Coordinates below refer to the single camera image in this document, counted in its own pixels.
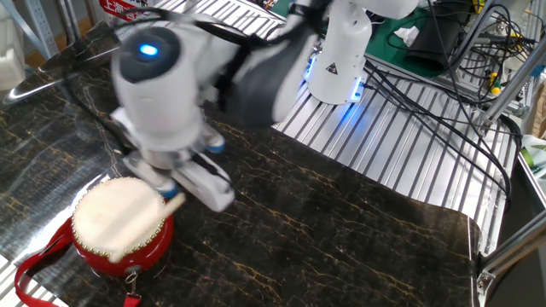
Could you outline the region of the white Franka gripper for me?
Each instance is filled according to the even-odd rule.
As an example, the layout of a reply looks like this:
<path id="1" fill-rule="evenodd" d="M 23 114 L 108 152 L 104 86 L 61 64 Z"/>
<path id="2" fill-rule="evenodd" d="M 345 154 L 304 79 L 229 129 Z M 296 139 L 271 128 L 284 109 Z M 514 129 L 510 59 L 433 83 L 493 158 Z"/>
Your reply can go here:
<path id="1" fill-rule="evenodd" d="M 166 136 L 166 149 L 149 147 L 149 136 L 137 131 L 123 108 L 112 119 L 136 150 L 123 158 L 125 166 L 166 198 L 183 187 L 213 211 L 224 211 L 235 199 L 235 189 L 227 172 L 204 155 L 209 141 L 224 145 L 224 139 L 201 115 L 195 124 Z"/>

